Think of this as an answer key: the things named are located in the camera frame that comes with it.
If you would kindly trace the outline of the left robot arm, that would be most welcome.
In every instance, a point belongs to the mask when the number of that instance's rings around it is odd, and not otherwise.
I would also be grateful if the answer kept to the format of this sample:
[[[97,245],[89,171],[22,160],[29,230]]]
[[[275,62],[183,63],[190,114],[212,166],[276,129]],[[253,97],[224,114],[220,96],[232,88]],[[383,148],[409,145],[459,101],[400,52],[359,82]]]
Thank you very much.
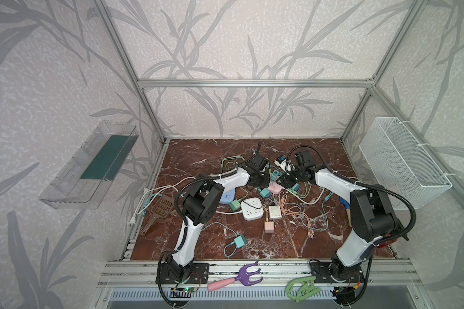
[[[177,244],[161,254],[161,263],[175,275],[189,272],[195,258],[201,230],[214,217],[224,193],[243,186],[265,189],[269,186],[268,159],[259,152],[222,174],[200,174],[185,185],[175,199],[174,208],[182,219]]]

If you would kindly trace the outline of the white charger plug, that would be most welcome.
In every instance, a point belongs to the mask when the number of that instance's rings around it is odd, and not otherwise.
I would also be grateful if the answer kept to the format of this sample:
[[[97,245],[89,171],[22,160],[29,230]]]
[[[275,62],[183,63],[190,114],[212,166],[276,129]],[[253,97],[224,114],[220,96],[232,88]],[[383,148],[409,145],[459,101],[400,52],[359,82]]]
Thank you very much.
[[[282,218],[282,210],[279,205],[271,205],[268,207],[268,214],[270,220],[279,220]]]

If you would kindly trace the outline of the pink charger plug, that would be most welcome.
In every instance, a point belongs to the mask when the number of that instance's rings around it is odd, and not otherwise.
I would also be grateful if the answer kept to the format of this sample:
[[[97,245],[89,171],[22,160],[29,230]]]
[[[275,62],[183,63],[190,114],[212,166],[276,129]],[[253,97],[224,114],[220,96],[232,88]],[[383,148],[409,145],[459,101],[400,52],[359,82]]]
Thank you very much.
[[[272,234],[275,231],[275,224],[273,221],[265,221],[264,222],[264,232],[268,234]]]

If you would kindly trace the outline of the teal charger plug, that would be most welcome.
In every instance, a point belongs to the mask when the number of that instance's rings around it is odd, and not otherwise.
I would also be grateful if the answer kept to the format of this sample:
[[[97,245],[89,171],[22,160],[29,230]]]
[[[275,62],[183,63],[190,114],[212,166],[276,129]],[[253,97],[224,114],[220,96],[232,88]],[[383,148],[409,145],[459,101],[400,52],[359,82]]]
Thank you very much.
[[[271,191],[267,188],[260,190],[260,196],[264,199],[268,199],[272,195]]]
[[[247,240],[244,235],[237,236],[233,243],[235,244],[236,248],[242,248],[247,245]]]

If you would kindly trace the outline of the green charger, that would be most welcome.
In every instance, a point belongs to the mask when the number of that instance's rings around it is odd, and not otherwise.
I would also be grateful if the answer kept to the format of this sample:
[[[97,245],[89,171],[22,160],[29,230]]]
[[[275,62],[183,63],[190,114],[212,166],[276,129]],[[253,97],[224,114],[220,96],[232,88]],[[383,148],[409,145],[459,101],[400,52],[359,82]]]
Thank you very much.
[[[241,210],[241,202],[239,200],[233,200],[229,203],[229,207],[233,212]]]

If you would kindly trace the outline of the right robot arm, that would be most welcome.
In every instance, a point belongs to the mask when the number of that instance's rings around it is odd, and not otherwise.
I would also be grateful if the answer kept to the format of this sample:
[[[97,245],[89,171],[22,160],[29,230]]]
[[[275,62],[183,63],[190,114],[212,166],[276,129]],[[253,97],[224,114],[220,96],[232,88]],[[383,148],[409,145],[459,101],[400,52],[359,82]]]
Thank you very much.
[[[407,234],[416,224],[416,210],[402,195],[380,184],[370,185],[350,179],[329,167],[317,164],[311,154],[316,149],[295,154],[297,164],[289,156],[275,160],[284,174],[277,183],[286,189],[297,183],[317,185],[349,203],[352,231],[344,244],[333,254],[327,270],[332,280],[345,282],[358,267],[372,256],[373,249]]]

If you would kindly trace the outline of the white power socket block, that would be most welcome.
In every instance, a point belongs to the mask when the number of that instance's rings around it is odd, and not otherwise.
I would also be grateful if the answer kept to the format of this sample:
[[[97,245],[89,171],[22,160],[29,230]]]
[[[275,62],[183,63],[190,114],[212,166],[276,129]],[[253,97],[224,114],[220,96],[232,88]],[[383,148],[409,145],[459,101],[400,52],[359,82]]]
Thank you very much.
[[[261,219],[264,207],[259,198],[248,198],[241,202],[242,215],[246,221]]]

